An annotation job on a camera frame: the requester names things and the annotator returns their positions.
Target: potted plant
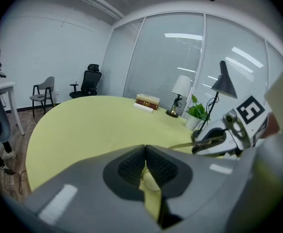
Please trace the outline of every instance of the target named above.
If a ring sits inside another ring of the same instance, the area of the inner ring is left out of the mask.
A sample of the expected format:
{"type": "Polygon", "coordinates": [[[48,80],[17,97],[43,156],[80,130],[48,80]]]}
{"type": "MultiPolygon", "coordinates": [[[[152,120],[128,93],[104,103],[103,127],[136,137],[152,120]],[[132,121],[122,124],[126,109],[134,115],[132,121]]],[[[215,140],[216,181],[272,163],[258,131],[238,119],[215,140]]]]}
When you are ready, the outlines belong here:
{"type": "Polygon", "coordinates": [[[187,118],[186,128],[189,130],[194,130],[202,120],[206,120],[207,113],[204,106],[201,103],[198,104],[198,100],[194,95],[192,95],[191,99],[193,106],[187,110],[189,116],[187,118]]]}

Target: white plant pot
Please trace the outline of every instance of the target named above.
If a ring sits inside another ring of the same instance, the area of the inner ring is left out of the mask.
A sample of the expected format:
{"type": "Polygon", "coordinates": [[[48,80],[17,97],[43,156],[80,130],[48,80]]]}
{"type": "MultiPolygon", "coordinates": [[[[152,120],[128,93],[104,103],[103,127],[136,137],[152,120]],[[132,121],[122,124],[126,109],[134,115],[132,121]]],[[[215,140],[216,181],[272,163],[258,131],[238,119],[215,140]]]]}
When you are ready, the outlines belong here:
{"type": "Polygon", "coordinates": [[[186,122],[186,128],[193,131],[201,123],[201,121],[201,119],[189,115],[186,122]]]}

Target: round table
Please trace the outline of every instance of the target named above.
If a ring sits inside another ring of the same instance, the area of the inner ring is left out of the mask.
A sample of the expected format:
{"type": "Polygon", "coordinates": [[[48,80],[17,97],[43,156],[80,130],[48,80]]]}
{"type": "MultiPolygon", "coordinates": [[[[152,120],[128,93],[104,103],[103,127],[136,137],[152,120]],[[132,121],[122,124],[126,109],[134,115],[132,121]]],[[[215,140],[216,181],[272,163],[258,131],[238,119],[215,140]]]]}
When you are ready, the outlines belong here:
{"type": "MultiPolygon", "coordinates": [[[[140,144],[171,147],[191,141],[185,119],[133,106],[135,100],[93,96],[73,99],[50,110],[35,127],[26,168],[32,191],[73,163],[140,144]]],[[[191,147],[179,151],[191,153],[191,147]]]]}

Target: white desk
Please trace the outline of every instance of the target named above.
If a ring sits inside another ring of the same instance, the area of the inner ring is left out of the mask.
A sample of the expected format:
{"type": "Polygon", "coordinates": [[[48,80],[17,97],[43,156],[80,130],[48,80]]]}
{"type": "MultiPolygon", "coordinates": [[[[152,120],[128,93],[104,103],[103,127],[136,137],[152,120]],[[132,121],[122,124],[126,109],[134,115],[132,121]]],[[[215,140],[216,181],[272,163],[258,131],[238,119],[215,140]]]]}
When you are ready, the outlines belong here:
{"type": "Polygon", "coordinates": [[[4,94],[8,92],[8,98],[9,98],[9,103],[10,103],[10,108],[11,108],[11,113],[13,114],[16,124],[18,125],[20,132],[22,135],[24,135],[24,131],[20,122],[19,115],[16,111],[16,100],[15,100],[15,93],[14,93],[14,86],[15,82],[9,81],[9,82],[2,82],[0,83],[0,94],[4,94]]]}

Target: window blind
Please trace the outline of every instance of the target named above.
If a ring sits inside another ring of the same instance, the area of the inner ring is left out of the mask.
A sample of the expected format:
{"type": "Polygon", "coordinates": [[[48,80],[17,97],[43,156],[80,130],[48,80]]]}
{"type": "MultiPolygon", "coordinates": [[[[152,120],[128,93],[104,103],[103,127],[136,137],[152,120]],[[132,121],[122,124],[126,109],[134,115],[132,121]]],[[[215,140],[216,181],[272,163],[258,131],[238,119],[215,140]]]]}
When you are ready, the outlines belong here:
{"type": "Polygon", "coordinates": [[[220,101],[214,106],[211,120],[222,118],[247,95],[252,94],[264,102],[267,91],[268,66],[264,40],[235,23],[207,16],[204,57],[194,91],[204,107],[216,94],[211,87],[220,76],[221,60],[227,64],[238,99],[219,94],[220,101]]]}
{"type": "Polygon", "coordinates": [[[269,59],[269,81],[270,88],[283,72],[283,57],[267,43],[268,59],[269,59]]]}
{"type": "Polygon", "coordinates": [[[143,19],[126,24],[113,31],[103,63],[100,95],[122,97],[142,21],[143,19]]]}
{"type": "MultiPolygon", "coordinates": [[[[146,18],[128,71],[123,96],[139,93],[160,98],[160,107],[170,109],[179,75],[194,80],[203,37],[203,15],[172,14],[146,18]]],[[[186,98],[182,99],[181,114],[186,98]]]]}

